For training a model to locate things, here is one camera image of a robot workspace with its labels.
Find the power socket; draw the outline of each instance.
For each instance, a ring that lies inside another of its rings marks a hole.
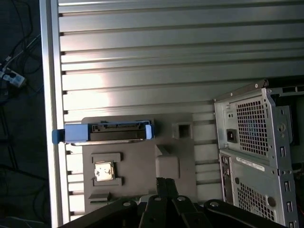
[[[0,78],[2,78],[3,80],[6,80],[6,81],[9,81],[10,84],[12,84],[13,86],[15,87],[22,87],[25,85],[25,82],[26,82],[26,78],[21,76],[20,74],[16,73],[15,71],[9,69],[9,68],[6,68],[0,70]]]

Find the mesh vent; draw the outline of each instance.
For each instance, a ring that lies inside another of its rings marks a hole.
[[[267,156],[267,130],[265,110],[261,101],[237,106],[237,123],[241,149]]]
[[[257,193],[243,183],[240,183],[237,193],[240,208],[266,219],[275,220],[274,212],[267,208],[265,196]]]

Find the slotted aluminum panel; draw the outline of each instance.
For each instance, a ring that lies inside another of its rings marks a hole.
[[[237,124],[242,151],[263,156],[268,153],[267,110],[261,99],[238,102]]]
[[[211,100],[303,74],[304,6],[288,3],[41,0],[52,226],[83,215],[84,196],[81,148],[51,131],[84,117],[192,113],[198,201],[222,198],[219,170],[203,175],[218,163]]]

